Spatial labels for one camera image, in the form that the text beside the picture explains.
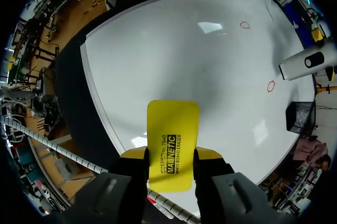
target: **wall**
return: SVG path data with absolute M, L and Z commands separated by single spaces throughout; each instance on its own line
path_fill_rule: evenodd
M 333 82 L 328 82 L 324 72 L 319 72 L 316 81 L 317 83 L 327 86 L 337 86 L 337 78 Z M 337 91 L 319 93 L 316 97 L 316 104 L 321 106 L 337 108 Z M 317 110 L 316 124 L 318 128 L 313 134 L 318 135 L 321 142 L 325 142 L 329 150 L 331 158 L 336 156 L 337 151 L 337 110 Z

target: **yellow eraser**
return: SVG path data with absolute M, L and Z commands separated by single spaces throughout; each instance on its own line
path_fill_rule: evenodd
M 312 37 L 314 38 L 315 42 L 323 40 L 323 35 L 322 35 L 322 33 L 321 33 L 321 31 L 320 31 L 319 28 L 314 29 L 311 32 L 311 34 L 312 34 Z
M 190 189 L 199 106 L 193 101 L 153 100 L 147 106 L 150 188 L 158 192 Z

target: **white cylindrical object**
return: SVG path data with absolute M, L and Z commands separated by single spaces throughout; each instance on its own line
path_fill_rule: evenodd
M 147 189 L 147 196 L 150 199 L 156 201 L 158 204 L 165 207 L 178 219 L 185 221 L 189 224 L 200 224 L 201 223 L 200 219 L 197 216 L 193 215 L 192 213 L 188 212 L 184 208 L 173 203 L 169 199 L 166 199 L 164 196 L 158 194 L 157 192 L 151 190 L 150 188 Z
M 163 215 L 168 217 L 170 220 L 174 218 L 173 214 L 171 214 L 165 207 L 158 204 L 156 201 L 154 201 L 153 199 L 149 197 L 147 199 L 149 200 L 149 202 L 151 202 L 155 206 L 155 208 L 157 208 Z
M 335 43 L 332 39 L 326 39 L 322 47 L 312 46 L 284 60 L 280 64 L 280 71 L 283 79 L 294 80 L 335 65 Z
M 51 149 L 53 149 L 54 151 L 56 151 L 58 153 L 61 153 L 66 157 L 69 157 L 70 159 L 74 160 L 78 164 L 80 164 L 80 165 L 82 165 L 82 166 L 84 166 L 84 167 L 86 167 L 86 168 L 88 168 L 88 169 L 90 169 L 94 172 L 97 172 L 99 174 L 103 173 L 103 172 L 108 172 L 108 170 L 106 170 L 106 169 L 104 169 L 100 166 L 97 166 L 97 165 L 95 165 L 91 162 L 88 162 L 87 160 L 83 159 L 82 157 L 79 157 L 79 156 L 73 154 L 72 152 L 62 148 L 58 144 L 55 144 L 52 141 L 49 141 L 44 136 L 41 136 L 40 134 L 26 128 L 25 126 L 21 125 L 20 123 L 17 123 L 17 122 L 15 122 L 15 121 L 13 121 L 9 118 L 6 118 L 3 115 L 0 115 L 0 122 L 25 133 L 26 135 L 34 138 L 35 140 L 41 142 L 42 144 L 44 144 L 48 147 L 51 146 Z M 180 206 L 173 203 L 172 201 L 166 199 L 164 196 L 158 194 L 157 192 L 150 190 L 149 188 L 147 189 L 147 196 L 150 199 L 156 201 L 163 208 L 165 208 L 164 205 L 169 206 L 170 209 L 167 209 L 167 208 L 165 208 L 165 209 L 168 210 L 175 217 L 177 217 L 177 218 L 179 218 L 183 221 L 186 221 L 188 224 L 200 224 L 201 223 L 201 221 L 198 217 L 196 217 L 195 215 L 186 211 L 185 209 L 181 208 Z

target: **wooden floor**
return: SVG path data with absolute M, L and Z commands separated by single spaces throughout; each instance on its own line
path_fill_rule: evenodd
M 69 40 L 77 34 L 86 24 L 92 21 L 94 18 L 103 14 L 106 11 L 105 3 L 101 3 L 95 6 L 92 10 L 90 10 L 86 15 L 83 15 L 85 11 L 90 9 L 93 5 L 93 0 L 71 0 L 58 14 L 56 17 L 57 22 L 57 31 L 51 37 L 51 42 L 47 42 L 47 32 L 42 34 L 42 42 L 40 43 L 40 47 L 49 51 L 54 51 L 55 46 L 59 46 L 60 50 L 62 50 L 65 45 L 69 42 Z M 39 70 L 42 67 L 48 67 L 50 65 L 49 62 L 33 58 L 31 62 L 31 68 L 34 68 L 36 71 L 32 72 L 32 75 L 38 75 Z M 26 118 L 27 127 L 36 131 L 39 134 L 44 134 L 43 131 L 38 131 L 37 129 L 37 121 L 33 118 Z M 39 142 L 34 140 L 34 146 L 38 147 L 40 145 Z M 79 156 L 80 153 L 77 153 L 75 146 L 71 143 L 71 141 L 66 142 L 63 145 L 64 148 L 72 151 Z M 38 152 L 39 156 L 46 154 L 46 150 L 42 150 Z M 49 156 L 41 160 L 43 166 L 45 167 L 47 173 L 50 178 L 53 180 L 54 184 L 58 185 L 63 181 L 63 177 L 58 172 L 55 166 L 55 157 Z M 81 174 L 77 175 L 76 178 L 88 177 L 91 176 L 92 173 L 88 170 L 83 169 Z M 86 180 L 80 181 L 69 181 L 65 185 L 61 186 L 61 189 L 68 196 L 68 198 L 73 198 L 75 193 L 86 183 Z

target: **white table surface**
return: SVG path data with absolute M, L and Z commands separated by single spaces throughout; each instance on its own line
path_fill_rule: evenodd
M 197 145 L 219 152 L 254 183 L 264 179 L 298 137 L 286 131 L 288 104 L 314 100 L 312 76 L 282 79 L 278 65 L 303 47 L 281 9 L 268 4 L 151 0 L 89 33 L 81 47 L 86 79 L 117 151 L 146 145 L 151 100 L 194 100 Z M 163 195 L 198 214 L 194 190 L 193 183 Z

